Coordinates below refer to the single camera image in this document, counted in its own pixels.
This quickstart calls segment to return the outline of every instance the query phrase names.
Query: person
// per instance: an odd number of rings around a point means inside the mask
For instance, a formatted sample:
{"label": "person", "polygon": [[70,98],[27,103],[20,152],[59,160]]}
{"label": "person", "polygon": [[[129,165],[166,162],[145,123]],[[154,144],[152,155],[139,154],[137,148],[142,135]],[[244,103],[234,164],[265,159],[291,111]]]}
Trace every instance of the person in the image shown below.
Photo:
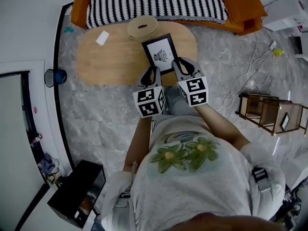
{"label": "person", "polygon": [[[188,107],[176,87],[165,94],[168,114],[153,117],[151,137],[151,118],[140,119],[123,171],[110,179],[102,208],[105,230],[282,230],[268,221],[282,205],[285,188],[272,155],[210,105]],[[267,189],[254,169],[267,175]],[[130,211],[116,214],[124,209]]]}

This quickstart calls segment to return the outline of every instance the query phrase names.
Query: black and white striped throw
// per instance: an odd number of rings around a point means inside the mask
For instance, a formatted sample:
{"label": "black and white striped throw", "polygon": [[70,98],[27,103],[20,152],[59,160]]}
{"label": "black and white striped throw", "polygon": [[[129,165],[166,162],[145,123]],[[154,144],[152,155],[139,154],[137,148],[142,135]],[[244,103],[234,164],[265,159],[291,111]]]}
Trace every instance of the black and white striped throw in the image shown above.
{"label": "black and white striped throw", "polygon": [[224,24],[228,19],[223,0],[91,0],[87,11],[87,28],[123,22],[146,14],[161,21]]}

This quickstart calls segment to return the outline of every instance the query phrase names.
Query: gray tile floor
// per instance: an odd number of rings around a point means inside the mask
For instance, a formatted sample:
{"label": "gray tile floor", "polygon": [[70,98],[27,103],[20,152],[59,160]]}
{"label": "gray tile floor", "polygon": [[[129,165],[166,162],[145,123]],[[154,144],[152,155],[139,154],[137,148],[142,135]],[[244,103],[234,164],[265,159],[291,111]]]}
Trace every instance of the gray tile floor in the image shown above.
{"label": "gray tile floor", "polygon": [[[73,33],[64,32],[66,26],[74,29]],[[250,140],[261,142],[270,152],[274,151],[278,136],[269,133],[256,125],[239,118],[235,111],[239,100],[233,102],[233,97],[244,87],[251,72],[240,77],[229,98],[235,79],[247,72],[253,55],[256,36],[249,34],[243,37],[231,32],[205,27],[187,26],[195,35],[198,44],[198,63],[207,77],[210,90],[209,104],[228,118]],[[59,47],[59,68],[68,73],[67,81],[59,86],[60,106],[64,130],[69,149],[74,162],[81,159],[102,163],[105,168],[107,181],[115,170],[121,170],[126,151],[134,134],[139,116],[135,109],[132,86],[89,86],[80,80],[75,70],[75,50],[78,39],[86,31],[70,23],[70,16],[64,17],[64,23]],[[256,75],[259,83],[250,80],[245,91],[256,85],[261,92],[286,99],[291,91],[291,99],[295,103],[308,105],[308,63],[295,58],[295,42],[283,32],[271,32],[278,47],[284,50],[284,55],[273,59],[271,56]],[[264,31],[257,32],[258,46],[254,60],[261,57],[269,49],[272,42]],[[254,72],[262,61],[255,62]],[[308,150],[308,138],[303,137],[303,131],[295,131],[281,136],[278,147],[278,160],[284,170],[287,161],[295,155]],[[96,205],[101,207],[104,190]]]}

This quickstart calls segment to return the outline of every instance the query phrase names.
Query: table top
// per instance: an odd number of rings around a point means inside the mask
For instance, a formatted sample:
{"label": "table top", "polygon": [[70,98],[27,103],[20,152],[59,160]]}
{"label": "table top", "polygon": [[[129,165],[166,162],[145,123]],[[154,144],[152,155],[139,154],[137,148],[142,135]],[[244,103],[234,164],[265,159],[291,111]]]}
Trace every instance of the table top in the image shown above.
{"label": "table top", "polygon": [[[197,60],[197,43],[192,32],[182,24],[158,22],[156,37],[170,33],[178,56]],[[105,44],[96,39],[109,33]],[[100,26],[86,32],[79,40],[76,69],[82,81],[90,85],[135,85],[150,66],[141,42],[127,36],[127,23]],[[164,86],[176,85],[174,72],[162,76]]]}

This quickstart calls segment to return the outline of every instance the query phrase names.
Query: orange sofa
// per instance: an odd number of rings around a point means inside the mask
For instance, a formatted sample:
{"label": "orange sofa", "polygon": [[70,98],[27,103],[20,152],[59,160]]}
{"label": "orange sofa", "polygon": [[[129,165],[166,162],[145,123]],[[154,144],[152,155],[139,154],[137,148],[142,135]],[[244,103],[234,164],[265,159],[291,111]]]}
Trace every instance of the orange sofa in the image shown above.
{"label": "orange sofa", "polygon": [[[90,0],[75,0],[72,10],[71,22],[86,29],[87,8]],[[261,17],[266,16],[260,0],[224,0],[229,18],[223,25],[213,22],[178,21],[201,26],[211,26],[246,35],[262,28]]]}

